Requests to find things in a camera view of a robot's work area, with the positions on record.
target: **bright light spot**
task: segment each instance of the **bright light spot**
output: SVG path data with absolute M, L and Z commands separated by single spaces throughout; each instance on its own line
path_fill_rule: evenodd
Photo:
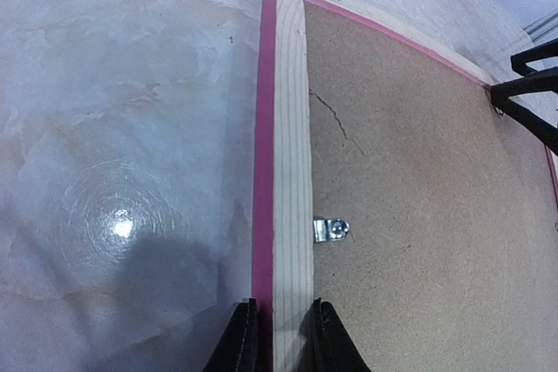
M 133 227 L 133 222 L 131 222 L 130 220 L 122 220 L 114 224 L 114 228 L 112 229 L 112 232 L 118 235 L 119 237 L 127 239 L 128 237 L 130 237 L 130 233 L 132 232 L 132 227 Z

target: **marble surface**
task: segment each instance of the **marble surface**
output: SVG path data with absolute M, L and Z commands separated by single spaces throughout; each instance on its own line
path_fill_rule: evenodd
M 525 42 L 488 0 L 358 1 L 484 68 Z M 0 0 L 1 370 L 201 369 L 250 292 L 260 8 Z

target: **silver metal bracket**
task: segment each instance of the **silver metal bracket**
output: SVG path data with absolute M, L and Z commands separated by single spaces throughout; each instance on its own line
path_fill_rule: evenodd
M 347 236 L 349 230 L 349 223 L 339 218 L 332 220 L 314 218 L 314 240 L 316 243 L 340 241 Z

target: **brown backing board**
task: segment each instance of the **brown backing board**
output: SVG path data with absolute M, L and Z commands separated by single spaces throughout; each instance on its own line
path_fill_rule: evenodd
M 558 238 L 540 143 L 478 85 L 306 6 L 314 249 L 373 370 L 558 370 Z

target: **metal clip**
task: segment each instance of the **metal clip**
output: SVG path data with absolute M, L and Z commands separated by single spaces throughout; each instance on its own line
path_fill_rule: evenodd
M 347 236 L 349 230 L 349 223 L 339 218 L 333 220 L 314 218 L 314 239 L 316 243 L 340 241 Z

